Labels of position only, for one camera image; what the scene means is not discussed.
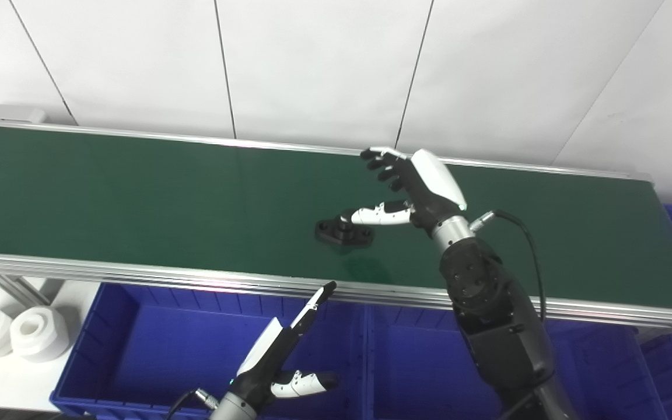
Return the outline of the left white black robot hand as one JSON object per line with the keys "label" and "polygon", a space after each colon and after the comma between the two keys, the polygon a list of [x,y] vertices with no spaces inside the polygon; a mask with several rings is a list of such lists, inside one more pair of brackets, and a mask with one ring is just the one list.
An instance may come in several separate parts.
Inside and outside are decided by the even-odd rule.
{"label": "left white black robot hand", "polygon": [[301,337],[314,324],[319,306],[333,295],[336,287],[334,281],[324,284],[288,326],[283,326],[277,317],[267,324],[227,390],[238,399],[238,407],[260,414],[277,399],[326,393],[339,385],[340,378],[335,372],[282,369]]}

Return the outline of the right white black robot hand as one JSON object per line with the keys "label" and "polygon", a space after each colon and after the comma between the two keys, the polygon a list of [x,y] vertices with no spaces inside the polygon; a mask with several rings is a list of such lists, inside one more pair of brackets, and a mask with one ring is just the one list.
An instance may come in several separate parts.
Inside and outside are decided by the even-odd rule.
{"label": "right white black robot hand", "polygon": [[426,149],[405,155],[395,149],[372,146],[360,157],[369,170],[380,170],[379,181],[390,181],[392,191],[404,190],[407,202],[382,202],[373,208],[349,209],[339,216],[355,225],[411,223],[431,234],[440,224],[461,217],[467,203],[456,179],[439,157]]}

